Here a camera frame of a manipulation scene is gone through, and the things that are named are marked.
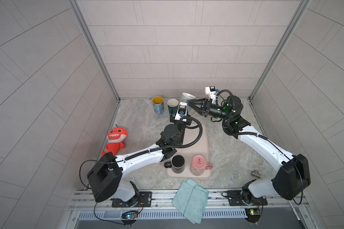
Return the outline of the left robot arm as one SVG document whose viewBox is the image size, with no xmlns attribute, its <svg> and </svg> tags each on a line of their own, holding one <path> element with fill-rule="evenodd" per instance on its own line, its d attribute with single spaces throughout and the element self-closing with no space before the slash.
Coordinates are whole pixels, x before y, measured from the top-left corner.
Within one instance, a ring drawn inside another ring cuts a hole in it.
<svg viewBox="0 0 344 229">
<path fill-rule="evenodd" d="M 183 145 L 186 129 L 199 129 L 199 133 L 192 142 Z M 189 148 L 196 144 L 203 134 L 203 127 L 199 120 L 191 116 L 183 116 L 180 120 L 167 125 L 161 132 L 161 138 L 152 146 L 129 155 L 115 156 L 104 154 L 87 174 L 90 189 L 96 203 L 108 199 L 119 199 L 128 207 L 136 204 L 140 192 L 130 181 L 125 182 L 122 177 L 141 169 L 147 165 L 163 162 L 177 152 L 177 149 Z"/>
</svg>

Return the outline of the grey mug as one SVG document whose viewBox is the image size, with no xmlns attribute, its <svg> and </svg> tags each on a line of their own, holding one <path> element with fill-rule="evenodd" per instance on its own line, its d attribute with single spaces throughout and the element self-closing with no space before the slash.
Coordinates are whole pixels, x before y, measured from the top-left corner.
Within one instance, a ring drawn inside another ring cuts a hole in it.
<svg viewBox="0 0 344 229">
<path fill-rule="evenodd" d="M 183 103 L 184 105 L 188 106 L 188 101 L 193 99 L 196 99 L 194 95 L 183 92 L 179 101 L 180 103 Z"/>
</svg>

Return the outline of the dark green mug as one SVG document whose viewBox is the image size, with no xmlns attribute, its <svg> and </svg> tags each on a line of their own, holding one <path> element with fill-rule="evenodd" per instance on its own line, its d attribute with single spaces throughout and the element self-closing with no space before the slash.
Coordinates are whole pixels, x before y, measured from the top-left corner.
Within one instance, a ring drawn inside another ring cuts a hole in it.
<svg viewBox="0 0 344 229">
<path fill-rule="evenodd" d="M 167 101 L 167 106 L 169 114 L 176 115 L 179 106 L 179 101 L 177 99 L 169 99 Z"/>
</svg>

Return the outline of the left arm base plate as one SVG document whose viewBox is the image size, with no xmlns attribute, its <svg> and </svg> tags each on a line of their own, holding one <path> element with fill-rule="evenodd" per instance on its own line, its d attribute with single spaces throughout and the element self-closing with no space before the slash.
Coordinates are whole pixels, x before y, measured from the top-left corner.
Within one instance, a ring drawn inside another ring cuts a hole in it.
<svg viewBox="0 0 344 229">
<path fill-rule="evenodd" d="M 150 207 L 152 201 L 152 192 L 142 191 L 137 192 L 130 200 L 123 201 L 121 199 L 113 199 L 112 207 L 113 208 L 136 208 L 141 205 L 144 207 Z"/>
</svg>

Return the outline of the light blue butterfly mug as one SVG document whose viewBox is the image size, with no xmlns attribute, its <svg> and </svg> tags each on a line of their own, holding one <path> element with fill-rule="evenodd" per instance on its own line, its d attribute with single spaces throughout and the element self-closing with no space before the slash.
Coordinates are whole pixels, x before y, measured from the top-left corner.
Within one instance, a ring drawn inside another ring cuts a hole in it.
<svg viewBox="0 0 344 229">
<path fill-rule="evenodd" d="M 156 96 L 152 99 L 153 109 L 158 115 L 162 115 L 164 112 L 163 98 Z"/>
</svg>

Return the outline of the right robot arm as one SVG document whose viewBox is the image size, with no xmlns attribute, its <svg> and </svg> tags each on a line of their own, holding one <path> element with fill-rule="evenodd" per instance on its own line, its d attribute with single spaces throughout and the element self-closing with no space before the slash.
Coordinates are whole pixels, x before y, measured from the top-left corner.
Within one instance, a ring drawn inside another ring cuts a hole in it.
<svg viewBox="0 0 344 229">
<path fill-rule="evenodd" d="M 277 172 L 272 179 L 252 180 L 242 187 L 241 198 L 246 205 L 264 196 L 279 195 L 293 200 L 310 185 L 308 159 L 302 154 L 294 155 L 263 136 L 250 122 L 241 116 L 241 99 L 229 90 L 218 91 L 210 86 L 205 89 L 208 98 L 192 99 L 188 106 L 199 115 L 211 116 L 221 122 L 225 134 L 246 143 L 259 153 Z"/>
</svg>

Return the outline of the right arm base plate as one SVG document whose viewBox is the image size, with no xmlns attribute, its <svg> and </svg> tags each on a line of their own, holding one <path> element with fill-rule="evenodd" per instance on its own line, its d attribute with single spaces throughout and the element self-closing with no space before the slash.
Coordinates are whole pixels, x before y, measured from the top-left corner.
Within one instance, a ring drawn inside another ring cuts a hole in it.
<svg viewBox="0 0 344 229">
<path fill-rule="evenodd" d="M 253 198 L 245 202 L 240 190 L 228 190 L 221 193 L 222 197 L 227 198 L 230 206 L 258 206 L 268 204 L 267 199 L 264 197 Z"/>
</svg>

